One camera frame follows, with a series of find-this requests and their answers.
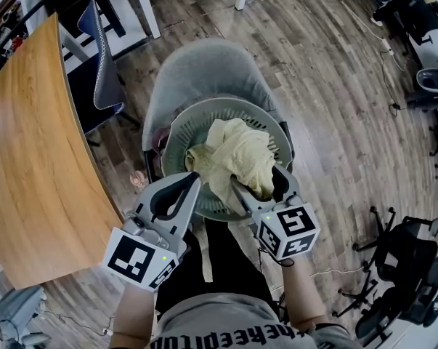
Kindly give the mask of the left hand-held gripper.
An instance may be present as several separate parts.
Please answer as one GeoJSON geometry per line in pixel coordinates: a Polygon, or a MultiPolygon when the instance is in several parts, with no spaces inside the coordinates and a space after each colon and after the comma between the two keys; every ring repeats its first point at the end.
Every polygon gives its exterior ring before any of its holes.
{"type": "Polygon", "coordinates": [[[187,251],[183,238],[200,187],[197,172],[172,174],[146,186],[123,227],[113,229],[102,265],[139,288],[158,291],[187,251]]]}

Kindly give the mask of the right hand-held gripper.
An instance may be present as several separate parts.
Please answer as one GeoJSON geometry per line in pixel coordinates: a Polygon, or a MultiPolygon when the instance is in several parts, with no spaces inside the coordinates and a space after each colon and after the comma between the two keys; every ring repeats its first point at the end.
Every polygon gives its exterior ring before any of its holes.
{"type": "Polygon", "coordinates": [[[272,198],[262,201],[231,176],[235,195],[257,225],[257,240],[275,261],[282,262],[311,251],[320,224],[312,205],[301,200],[297,179],[278,163],[272,168],[272,182],[272,198]]]}

